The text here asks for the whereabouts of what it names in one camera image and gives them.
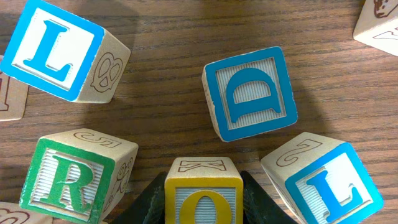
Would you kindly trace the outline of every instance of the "letter r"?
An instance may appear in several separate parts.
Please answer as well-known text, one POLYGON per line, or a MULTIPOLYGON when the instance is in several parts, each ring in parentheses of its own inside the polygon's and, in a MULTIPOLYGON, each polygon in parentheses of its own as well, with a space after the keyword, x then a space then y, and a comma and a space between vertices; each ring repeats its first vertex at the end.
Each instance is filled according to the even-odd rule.
POLYGON ((58 160, 58 167, 55 172, 54 181, 51 186, 49 196, 47 198, 41 198, 40 201, 43 203, 49 203, 61 208, 65 208, 66 205, 60 202, 64 186, 69 187, 70 200, 73 209, 78 213, 84 213, 91 208, 89 203, 83 204, 81 188, 88 185, 93 181, 93 171, 89 166, 77 161, 72 161, 64 157, 53 156, 54 159, 58 160), (67 177, 71 165, 76 165, 80 169, 79 179, 72 183, 67 183, 67 177))

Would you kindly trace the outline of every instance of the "blue block face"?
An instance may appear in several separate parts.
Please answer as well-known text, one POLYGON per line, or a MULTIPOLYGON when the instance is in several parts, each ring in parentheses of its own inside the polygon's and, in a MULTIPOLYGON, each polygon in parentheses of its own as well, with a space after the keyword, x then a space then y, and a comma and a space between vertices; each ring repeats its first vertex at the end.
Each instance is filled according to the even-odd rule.
POLYGON ((29 0, 0 69, 38 89, 73 101, 90 71, 104 29, 41 0, 29 0))
POLYGON ((280 129, 297 121, 282 49, 273 47, 205 67, 224 141, 280 129))
POLYGON ((289 177, 285 186, 308 223, 359 223, 384 205, 347 142, 289 177))

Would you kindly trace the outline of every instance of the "green border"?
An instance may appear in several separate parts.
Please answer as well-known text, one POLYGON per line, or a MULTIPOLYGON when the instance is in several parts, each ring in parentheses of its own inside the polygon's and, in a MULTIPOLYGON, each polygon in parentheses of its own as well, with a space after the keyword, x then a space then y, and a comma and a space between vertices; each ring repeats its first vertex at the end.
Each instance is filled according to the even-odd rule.
POLYGON ((115 161, 104 157, 93 152, 87 152, 82 149, 78 149, 75 147, 67 146, 62 143, 52 141, 49 139, 39 139, 36 147, 36 151, 33 155, 32 162, 30 163, 29 171, 26 177, 26 181, 24 184, 24 188, 22 189, 21 199, 19 201, 19 205, 21 208, 29 209, 35 212, 40 212, 44 214, 51 215, 53 217, 62 218, 64 220, 68 220, 75 223, 92 223, 97 224, 101 218, 101 212, 103 209, 104 201, 106 193, 108 192, 109 184, 111 182, 111 176, 114 170, 115 161), (71 156, 80 157, 82 159, 86 159, 89 161, 93 161, 95 163, 101 164, 104 166, 103 175, 101 176, 101 180, 99 182, 98 190, 95 195, 95 199, 93 202, 93 208, 91 209, 90 217, 87 222, 83 220, 70 217, 68 215, 63 215, 57 212, 51 212, 41 207, 36 207, 30 205, 30 198, 33 193, 33 188, 36 183, 36 177, 39 173, 39 169, 42 163, 42 159, 44 153, 47 148, 51 148, 53 150, 63 152, 69 154, 71 156))

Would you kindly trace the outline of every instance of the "green block face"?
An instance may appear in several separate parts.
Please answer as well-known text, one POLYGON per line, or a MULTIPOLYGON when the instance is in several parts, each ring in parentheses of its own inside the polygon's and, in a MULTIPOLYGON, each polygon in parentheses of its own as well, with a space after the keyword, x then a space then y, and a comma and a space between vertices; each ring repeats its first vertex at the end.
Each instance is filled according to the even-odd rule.
POLYGON ((20 206, 75 223, 97 224, 114 167, 110 158, 41 139, 20 206))

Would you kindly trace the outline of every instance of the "wooden table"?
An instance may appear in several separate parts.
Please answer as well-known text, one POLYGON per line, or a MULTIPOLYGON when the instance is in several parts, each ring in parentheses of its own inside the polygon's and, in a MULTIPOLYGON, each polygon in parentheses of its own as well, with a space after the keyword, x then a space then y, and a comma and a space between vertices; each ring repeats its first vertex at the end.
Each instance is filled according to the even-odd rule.
MULTIPOLYGON (((0 0, 0 54, 25 2, 0 0)), ((286 209, 259 160, 309 131, 356 148, 385 200, 364 223, 398 223, 398 63, 353 40, 364 1, 49 2, 105 27, 132 55, 107 105, 68 103, 30 87, 24 118, 0 123, 0 201, 18 202, 39 137, 90 128, 140 146, 128 194, 107 221, 181 156, 232 158, 286 209), (204 65, 275 45, 286 56, 298 122, 221 142, 201 84, 204 65)))

